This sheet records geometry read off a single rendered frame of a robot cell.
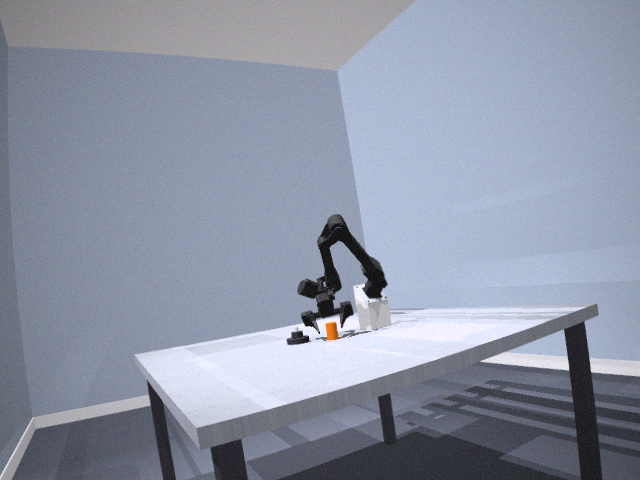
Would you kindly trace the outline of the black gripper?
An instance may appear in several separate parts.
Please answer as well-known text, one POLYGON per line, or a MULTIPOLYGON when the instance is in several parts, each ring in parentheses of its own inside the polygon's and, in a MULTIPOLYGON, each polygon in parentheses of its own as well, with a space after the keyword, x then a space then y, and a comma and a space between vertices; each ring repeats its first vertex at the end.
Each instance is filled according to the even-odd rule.
POLYGON ((317 330, 317 332, 320 334, 320 330, 319 330, 316 319, 319 319, 319 318, 324 319, 331 316, 340 315, 340 325, 341 325, 341 328, 343 328, 346 319, 350 315, 354 314, 351 302, 350 301, 342 302, 340 303, 341 308, 337 308, 337 309, 334 309, 334 307, 332 307, 331 305, 332 304, 321 307, 320 312, 317 312, 317 313, 312 313, 311 311, 302 313, 301 318, 303 320, 304 325, 306 327, 308 326, 314 327, 317 330))

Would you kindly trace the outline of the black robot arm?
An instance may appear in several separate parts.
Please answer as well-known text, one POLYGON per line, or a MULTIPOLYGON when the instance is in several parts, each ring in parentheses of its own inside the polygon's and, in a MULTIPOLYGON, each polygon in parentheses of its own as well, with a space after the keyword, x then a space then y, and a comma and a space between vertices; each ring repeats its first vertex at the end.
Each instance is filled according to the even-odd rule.
POLYGON ((388 286, 384 271, 379 261, 370 257, 358 241, 350 233, 343 217, 334 214, 328 218, 324 229, 317 240, 318 248, 321 253, 323 265, 325 268, 324 276, 317 278, 317 282, 309 279, 302 280, 299 283, 297 293, 299 295, 314 299, 316 297, 318 312, 321 307, 332 304, 335 300, 334 294, 341 288, 341 281, 337 270, 334 267, 330 247, 337 243, 343 242, 353 255, 361 263, 363 275, 368 278, 365 287, 362 290, 368 299, 383 298, 382 291, 388 286), (325 282, 326 287, 324 287, 325 282))

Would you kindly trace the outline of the orange knob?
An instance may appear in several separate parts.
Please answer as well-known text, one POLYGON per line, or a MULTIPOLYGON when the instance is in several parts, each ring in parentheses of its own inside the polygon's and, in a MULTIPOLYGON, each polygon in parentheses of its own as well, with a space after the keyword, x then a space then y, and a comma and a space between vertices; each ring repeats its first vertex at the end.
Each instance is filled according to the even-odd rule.
POLYGON ((325 323, 325 325, 326 325, 327 339, 328 340, 339 339, 337 322, 336 321, 327 322, 325 323))

